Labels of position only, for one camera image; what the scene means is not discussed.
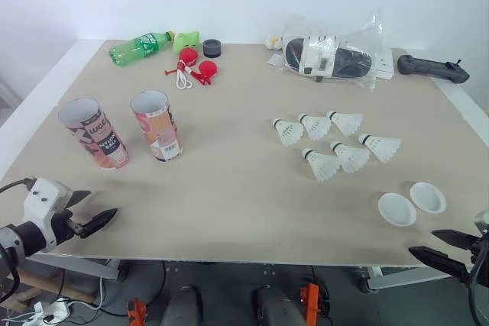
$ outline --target cable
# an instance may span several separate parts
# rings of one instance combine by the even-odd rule
[[[482,265],[485,261],[489,261],[487,260],[487,253],[489,252],[487,246],[489,246],[487,241],[483,241],[481,243],[481,252],[475,261],[474,268],[471,271],[471,282],[468,284],[468,306],[471,310],[471,315],[476,326],[481,326],[482,323],[479,321],[477,308],[475,306],[475,286],[477,285],[477,278],[479,276],[479,272],[481,271]]]
[[[311,265],[311,270],[313,272],[313,282],[319,287],[319,315],[329,321],[330,325],[333,325],[332,319],[329,317],[329,312],[331,312],[331,303],[329,298],[329,290],[324,281],[316,276],[314,271],[314,266]]]
[[[7,318],[10,318],[10,308],[7,308]],[[10,321],[6,321],[5,326],[10,326]]]
[[[23,315],[15,316],[15,317],[12,317],[12,318],[7,317],[7,318],[3,318],[2,321],[7,321],[7,322],[27,322],[27,321],[29,321],[29,318],[27,318],[25,320],[18,320],[18,318],[25,317],[25,316],[28,316],[28,315],[35,315],[35,313],[36,312],[28,312],[28,313],[24,313]]]
[[[19,179],[18,181],[14,181],[14,182],[10,182],[8,185],[5,185],[3,186],[2,188],[0,188],[0,194],[4,191],[7,191],[8,189],[11,189],[12,187],[16,186],[16,185],[20,185],[22,183],[26,183],[25,181],[26,179]]]
[[[158,289],[158,292],[148,303],[146,303],[146,307],[149,307],[150,305],[152,305],[158,299],[158,297],[160,297],[160,295],[161,295],[161,293],[165,287],[165,284],[167,282],[167,266],[166,266],[164,261],[162,261],[161,264],[163,266],[163,280],[161,282],[160,288]],[[107,315],[111,315],[113,317],[128,317],[127,313],[120,314],[120,313],[110,312],[104,308],[101,308],[100,305],[96,305],[94,303],[87,303],[87,302],[83,302],[83,301],[72,301],[71,299],[64,299],[64,300],[60,300],[58,302],[70,302],[68,305],[71,305],[74,302],[76,302],[79,304],[84,304],[91,309],[94,309],[94,310],[97,309],[98,311],[101,311],[101,312],[106,313]]]
[[[47,318],[47,316],[46,316],[43,319],[43,323],[45,323],[45,324],[62,324],[64,322],[68,322],[69,324],[89,324],[90,322],[93,322],[97,318],[98,315],[99,315],[99,311],[96,311],[92,318],[90,318],[88,321],[84,321],[84,322],[75,322],[75,321],[71,321],[71,320],[63,320],[61,322],[55,322],[55,323],[50,323],[50,322],[46,321],[46,318]]]
[[[104,288],[102,286],[102,281],[103,281],[103,278],[100,277],[100,304],[97,305],[96,307],[94,305],[90,305],[89,303],[87,302],[82,302],[82,301],[71,301],[70,303],[67,304],[68,307],[70,307],[71,305],[75,305],[75,304],[81,304],[81,305],[84,305],[88,308],[91,308],[93,309],[94,311],[98,311],[100,308],[102,308],[103,304],[104,304]]]
[[[160,294],[163,291],[165,283],[167,282],[167,267],[166,267],[164,261],[161,261],[161,264],[163,265],[163,281],[161,282],[161,286],[158,289],[158,293],[156,293],[156,295],[153,297],[153,299],[151,299],[148,303],[146,303],[146,307],[149,307],[150,305],[152,305],[158,299],[158,297],[160,297]]]
[[[18,286],[21,283],[21,277],[18,275],[18,271],[15,268],[15,265],[12,262],[10,255],[7,253],[7,251],[5,250],[5,248],[1,244],[0,244],[0,254],[2,255],[3,259],[5,260],[7,267],[8,267],[8,270],[11,272],[12,277],[14,278],[14,285],[7,292],[7,294],[3,295],[0,298],[0,303],[3,303],[6,299],[9,299],[17,291]]]
[[[58,291],[58,294],[56,294],[56,298],[53,300],[53,302],[57,301],[58,298],[61,296],[61,293],[63,292],[64,282],[65,281],[66,281],[66,269],[63,269],[63,275],[61,277],[60,290]]]

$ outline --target green toy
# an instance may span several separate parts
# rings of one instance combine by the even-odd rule
[[[188,34],[178,34],[173,40],[173,51],[179,54],[185,47],[193,47],[194,49],[200,45],[199,32],[190,32]]]

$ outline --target small dish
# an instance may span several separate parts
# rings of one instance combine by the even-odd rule
[[[443,213],[446,210],[445,196],[431,183],[415,183],[411,187],[410,196],[414,204],[427,213]]]
[[[383,194],[378,202],[379,212],[386,221],[397,227],[407,227],[416,221],[414,205],[394,192]]]

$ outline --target black controller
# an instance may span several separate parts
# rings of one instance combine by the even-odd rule
[[[465,82],[469,75],[463,70],[458,63],[447,61],[439,63],[437,61],[416,59],[411,55],[402,55],[397,59],[397,68],[401,74],[422,74],[427,76],[436,76],[450,79],[452,82],[459,84]]]

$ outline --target orange clamp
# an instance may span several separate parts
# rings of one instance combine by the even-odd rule
[[[300,301],[306,307],[304,318],[307,326],[316,326],[316,319],[319,313],[319,287],[317,284],[310,283],[307,287],[300,289]]]
[[[128,302],[129,326],[144,326],[146,319],[146,304],[134,298]]]

